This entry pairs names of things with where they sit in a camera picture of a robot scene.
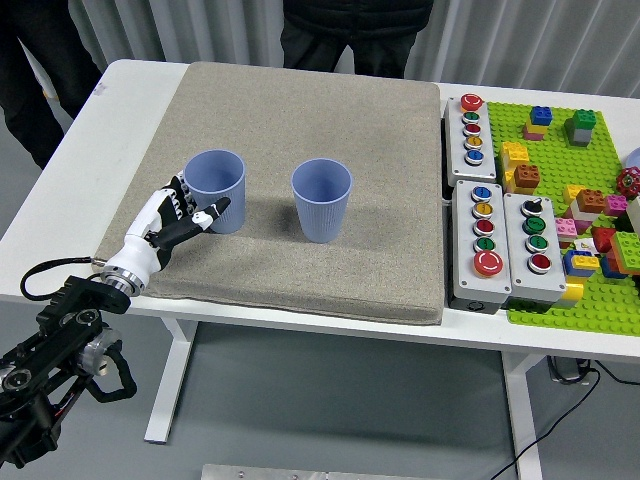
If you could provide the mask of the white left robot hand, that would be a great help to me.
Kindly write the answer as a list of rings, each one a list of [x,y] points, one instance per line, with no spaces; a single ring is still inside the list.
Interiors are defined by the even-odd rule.
[[[210,230],[230,205],[223,197],[198,208],[183,175],[173,176],[137,214],[123,247],[102,267],[101,280],[131,297],[140,295],[151,275],[166,267],[173,248]]]

